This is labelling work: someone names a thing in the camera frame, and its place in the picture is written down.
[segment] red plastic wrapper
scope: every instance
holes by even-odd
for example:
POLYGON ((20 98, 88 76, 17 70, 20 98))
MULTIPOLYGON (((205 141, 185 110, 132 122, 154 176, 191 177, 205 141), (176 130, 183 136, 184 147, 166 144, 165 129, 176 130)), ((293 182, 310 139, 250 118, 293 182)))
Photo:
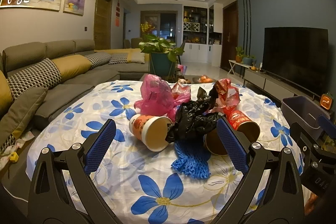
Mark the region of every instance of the red plastic wrapper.
POLYGON ((146 75, 141 88, 142 100, 134 103, 134 108, 139 108, 144 115, 164 116, 167 114, 173 122, 177 107, 190 101, 190 86, 176 83, 171 89, 168 83, 156 75, 146 75))
POLYGON ((218 106, 215 106, 209 111, 212 112, 222 112, 228 116, 233 110, 236 109, 237 105, 240 102, 238 88, 231 85, 231 80, 221 79, 214 84, 214 88, 218 93, 218 98, 216 103, 218 106))

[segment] drawer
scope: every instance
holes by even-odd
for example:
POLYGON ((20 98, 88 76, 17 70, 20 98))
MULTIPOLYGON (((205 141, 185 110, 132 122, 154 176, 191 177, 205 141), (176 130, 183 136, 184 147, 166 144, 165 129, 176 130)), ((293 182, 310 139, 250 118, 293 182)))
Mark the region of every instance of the drawer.
POLYGON ((282 100, 284 98, 293 97, 294 93, 286 90, 285 88, 273 83, 272 81, 266 80, 264 90, 269 94, 273 95, 278 100, 282 100))
POLYGON ((261 89, 264 88, 265 78, 251 72, 248 69, 245 70, 244 79, 251 82, 252 84, 255 84, 256 86, 260 87, 261 89))

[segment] silver screw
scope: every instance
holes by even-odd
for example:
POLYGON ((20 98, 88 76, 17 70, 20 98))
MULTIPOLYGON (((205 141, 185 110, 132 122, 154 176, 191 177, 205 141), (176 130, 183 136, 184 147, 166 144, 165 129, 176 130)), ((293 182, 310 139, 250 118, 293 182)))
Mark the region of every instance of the silver screw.
POLYGON ((283 151, 286 153, 286 154, 290 154, 291 153, 291 150, 288 148, 288 147, 285 147, 283 149, 283 151))
POLYGON ((45 148, 42 149, 41 152, 42 152, 42 154, 46 154, 46 153, 49 152, 49 148, 45 147, 45 148))
POLYGON ((260 149, 261 145, 260 145, 260 143, 252 143, 252 147, 254 149, 260 149))
POLYGON ((72 145, 72 149, 73 150, 77 150, 77 149, 80 149, 81 148, 81 144, 80 143, 74 143, 73 145, 72 145))

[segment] white cable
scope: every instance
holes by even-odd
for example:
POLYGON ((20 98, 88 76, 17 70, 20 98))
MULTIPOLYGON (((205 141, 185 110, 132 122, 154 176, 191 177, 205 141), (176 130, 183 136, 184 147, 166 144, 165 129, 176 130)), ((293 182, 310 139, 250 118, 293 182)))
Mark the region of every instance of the white cable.
POLYGON ((10 193, 10 191, 8 191, 8 190, 5 188, 5 186, 3 186, 3 188, 4 188, 4 189, 8 192, 8 194, 10 194, 13 198, 16 198, 16 199, 19 199, 19 200, 22 200, 22 201, 25 201, 25 202, 28 203, 28 201, 25 200, 24 198, 18 198, 17 196, 12 195, 12 194, 10 193))

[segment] floral tablecloth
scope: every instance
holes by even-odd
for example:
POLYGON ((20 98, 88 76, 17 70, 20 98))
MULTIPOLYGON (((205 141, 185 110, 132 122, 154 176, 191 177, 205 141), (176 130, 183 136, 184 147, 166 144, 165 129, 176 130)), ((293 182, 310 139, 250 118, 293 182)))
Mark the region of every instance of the floral tablecloth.
MULTIPOLYGON (((149 151, 129 131, 128 121, 135 114, 133 104, 141 99, 142 82, 115 81, 98 85, 60 114, 36 138, 27 156, 26 173, 31 179, 40 151, 67 150, 83 143, 98 132, 108 118, 117 125, 117 133, 99 169, 90 177, 100 194, 123 223, 209 223, 223 208, 242 178, 228 156, 212 155, 208 160, 211 176, 195 180, 171 169, 177 158, 174 144, 160 153, 149 151)), ((207 92, 212 84, 191 85, 196 100, 201 86, 207 92)), ((291 139, 282 112, 265 96, 238 86, 243 111, 261 129, 258 141, 266 148, 290 148, 298 170, 303 168, 300 149, 291 139)), ((248 211, 255 209, 262 197, 269 172, 265 171, 248 211)), ((68 190, 77 209, 85 212, 68 171, 64 171, 68 190)))

